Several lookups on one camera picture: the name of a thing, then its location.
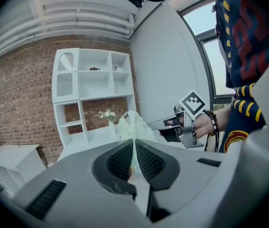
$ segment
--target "white flowers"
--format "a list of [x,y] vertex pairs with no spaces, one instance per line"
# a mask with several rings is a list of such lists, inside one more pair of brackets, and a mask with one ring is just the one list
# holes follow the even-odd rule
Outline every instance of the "white flowers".
[[116,114],[111,109],[108,109],[106,112],[99,112],[98,114],[100,114],[99,118],[106,119],[109,122],[113,123],[116,120]]

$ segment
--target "white wall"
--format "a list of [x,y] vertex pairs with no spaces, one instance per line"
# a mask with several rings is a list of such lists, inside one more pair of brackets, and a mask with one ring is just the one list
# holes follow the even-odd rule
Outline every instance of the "white wall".
[[141,116],[147,123],[171,116],[194,89],[208,104],[206,72],[198,48],[179,15],[159,5],[131,37]]

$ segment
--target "plastic bag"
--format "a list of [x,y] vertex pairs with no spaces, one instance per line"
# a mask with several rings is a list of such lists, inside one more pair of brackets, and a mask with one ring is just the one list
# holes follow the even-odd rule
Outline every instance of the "plastic bag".
[[136,154],[135,139],[145,139],[153,142],[158,142],[153,130],[147,125],[144,119],[134,111],[128,111],[120,119],[118,124],[121,140],[133,139],[133,156],[131,169],[136,173],[141,173],[139,162]]

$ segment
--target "navy jersey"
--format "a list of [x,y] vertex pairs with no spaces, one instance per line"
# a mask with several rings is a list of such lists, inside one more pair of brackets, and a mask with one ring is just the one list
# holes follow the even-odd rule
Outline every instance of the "navy jersey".
[[220,152],[265,124],[251,89],[269,66],[269,20],[254,0],[216,0],[216,32],[226,61],[232,112]]

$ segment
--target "ceiling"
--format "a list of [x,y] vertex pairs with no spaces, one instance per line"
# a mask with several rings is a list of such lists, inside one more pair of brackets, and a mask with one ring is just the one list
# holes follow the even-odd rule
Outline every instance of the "ceiling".
[[0,56],[58,35],[96,33],[126,40],[138,11],[127,0],[7,0],[0,9]]

